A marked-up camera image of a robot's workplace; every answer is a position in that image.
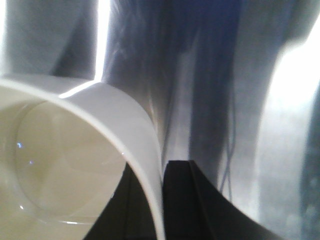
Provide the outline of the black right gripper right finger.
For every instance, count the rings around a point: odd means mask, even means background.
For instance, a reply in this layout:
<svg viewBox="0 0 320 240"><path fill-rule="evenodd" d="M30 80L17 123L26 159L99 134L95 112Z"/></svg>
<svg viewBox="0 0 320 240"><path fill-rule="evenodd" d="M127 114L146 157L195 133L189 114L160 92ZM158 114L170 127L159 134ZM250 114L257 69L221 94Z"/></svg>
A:
<svg viewBox="0 0 320 240"><path fill-rule="evenodd" d="M163 179L168 240L279 240L232 205L193 160L171 160Z"/></svg>

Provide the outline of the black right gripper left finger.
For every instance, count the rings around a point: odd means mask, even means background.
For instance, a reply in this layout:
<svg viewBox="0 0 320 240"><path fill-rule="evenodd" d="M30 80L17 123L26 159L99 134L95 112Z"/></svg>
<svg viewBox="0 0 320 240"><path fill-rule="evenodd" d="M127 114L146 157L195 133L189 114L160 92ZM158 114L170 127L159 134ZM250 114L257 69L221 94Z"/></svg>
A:
<svg viewBox="0 0 320 240"><path fill-rule="evenodd" d="M130 167L86 240L155 240L156 231L145 193Z"/></svg>

